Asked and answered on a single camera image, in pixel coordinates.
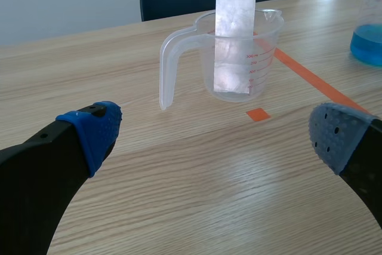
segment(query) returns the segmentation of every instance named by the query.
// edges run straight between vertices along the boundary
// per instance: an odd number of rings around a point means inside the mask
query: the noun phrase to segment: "glass beaker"
[[[382,0],[362,0],[350,50],[357,59],[382,66]]]
[[[246,102],[263,90],[284,20],[279,10],[256,10],[253,36],[215,36],[215,12],[200,16],[192,27],[171,34],[161,48],[159,100],[172,104],[179,57],[200,50],[204,83],[216,98]]]

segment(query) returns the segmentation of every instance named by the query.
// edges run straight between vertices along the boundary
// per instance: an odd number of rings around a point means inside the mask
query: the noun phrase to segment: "wooden table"
[[[349,51],[360,0],[276,0],[279,48],[382,116],[382,69]],[[123,106],[109,159],[67,209],[50,254],[381,254],[382,231],[315,155],[307,121],[329,99],[274,59],[266,91],[216,100],[198,53],[181,60],[159,107],[159,49],[200,14],[0,49],[0,148],[68,110]],[[254,122],[262,107],[271,118]]]

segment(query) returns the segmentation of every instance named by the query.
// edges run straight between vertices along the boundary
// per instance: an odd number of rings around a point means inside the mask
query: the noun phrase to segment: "blue gripper pad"
[[[316,153],[335,174],[342,172],[376,116],[351,107],[325,103],[309,120],[309,133]]]
[[[72,123],[79,137],[88,164],[90,177],[101,167],[106,153],[115,143],[122,121],[121,108],[113,102],[98,102],[94,105],[105,106],[103,116],[89,112],[72,111],[56,118],[59,121]]]

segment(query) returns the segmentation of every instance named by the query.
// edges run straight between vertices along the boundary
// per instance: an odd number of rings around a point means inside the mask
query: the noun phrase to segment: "light blue gripper pad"
[[[313,110],[309,120],[312,146],[320,159],[338,175],[376,118],[340,104],[321,104]]]

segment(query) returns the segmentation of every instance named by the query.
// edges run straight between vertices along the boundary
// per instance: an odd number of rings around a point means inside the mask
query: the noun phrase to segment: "orange tape line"
[[[353,107],[355,109],[369,113],[363,107],[355,103],[352,99],[348,98],[343,93],[330,86],[323,79],[306,69],[303,65],[299,64],[299,62],[297,62],[278,48],[275,51],[275,57],[279,59],[285,66],[289,67],[292,71],[294,71],[297,75],[302,77],[310,85],[312,85],[322,94],[331,99],[333,102]]]
[[[263,110],[262,108],[254,109],[249,112],[247,112],[247,115],[251,117],[255,122],[264,121],[265,119],[269,119],[270,115]]]

